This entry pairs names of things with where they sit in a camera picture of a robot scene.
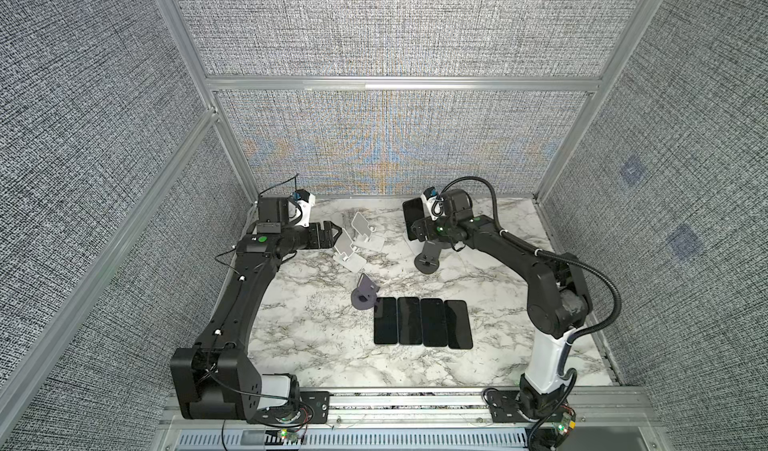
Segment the white folding phone stand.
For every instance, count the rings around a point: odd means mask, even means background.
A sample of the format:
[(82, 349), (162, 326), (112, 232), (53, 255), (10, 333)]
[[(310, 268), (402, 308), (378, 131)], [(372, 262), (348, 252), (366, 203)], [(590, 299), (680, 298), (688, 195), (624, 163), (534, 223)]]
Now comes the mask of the white folding phone stand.
[(333, 259), (345, 269), (358, 273), (361, 272), (367, 261), (355, 250), (352, 238), (345, 229), (342, 229), (334, 244), (335, 254)]

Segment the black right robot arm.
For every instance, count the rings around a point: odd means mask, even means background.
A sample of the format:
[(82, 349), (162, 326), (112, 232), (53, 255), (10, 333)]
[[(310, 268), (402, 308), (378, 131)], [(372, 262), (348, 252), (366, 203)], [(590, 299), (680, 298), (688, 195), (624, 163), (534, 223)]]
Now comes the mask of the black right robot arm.
[(584, 277), (586, 265), (571, 255), (542, 250), (497, 226), (491, 217), (466, 211), (457, 218), (410, 217), (411, 240), (463, 244), (485, 253), (518, 274), (527, 285), (526, 313), (535, 328), (533, 351), (520, 378), (518, 406), (529, 421), (565, 404), (577, 372), (565, 368), (574, 342), (590, 333), (585, 325), (593, 305)]

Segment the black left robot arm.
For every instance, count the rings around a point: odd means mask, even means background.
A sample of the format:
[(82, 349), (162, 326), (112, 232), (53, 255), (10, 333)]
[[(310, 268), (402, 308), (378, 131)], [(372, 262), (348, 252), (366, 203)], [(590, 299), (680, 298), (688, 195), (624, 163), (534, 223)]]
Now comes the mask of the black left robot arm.
[(311, 421), (292, 374), (262, 374), (248, 344), (266, 291), (279, 269), (300, 250), (331, 249), (341, 227), (310, 219), (315, 197), (299, 189), (261, 197), (257, 219), (234, 246), (231, 276), (195, 342), (175, 350), (170, 372), (181, 414), (188, 420), (240, 420), (299, 428)]

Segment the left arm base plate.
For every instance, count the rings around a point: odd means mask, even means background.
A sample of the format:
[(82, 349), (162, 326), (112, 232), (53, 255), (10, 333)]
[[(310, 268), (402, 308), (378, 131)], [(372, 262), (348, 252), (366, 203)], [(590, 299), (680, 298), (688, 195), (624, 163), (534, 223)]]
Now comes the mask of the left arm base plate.
[(298, 428), (308, 424), (326, 424), (331, 394), (327, 391), (300, 391), (291, 397), (259, 395), (258, 403), (249, 403), (249, 424), (267, 427)]

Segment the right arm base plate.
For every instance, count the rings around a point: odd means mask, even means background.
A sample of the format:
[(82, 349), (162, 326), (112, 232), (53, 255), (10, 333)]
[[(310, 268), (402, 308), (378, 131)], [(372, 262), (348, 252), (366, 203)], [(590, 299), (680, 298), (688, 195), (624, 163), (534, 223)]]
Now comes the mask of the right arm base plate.
[(560, 387), (549, 394), (533, 388), (499, 390), (489, 387), (481, 392), (493, 423), (529, 423), (533, 426), (547, 422), (561, 423), (566, 428), (576, 420), (576, 411), (567, 403), (569, 388)]

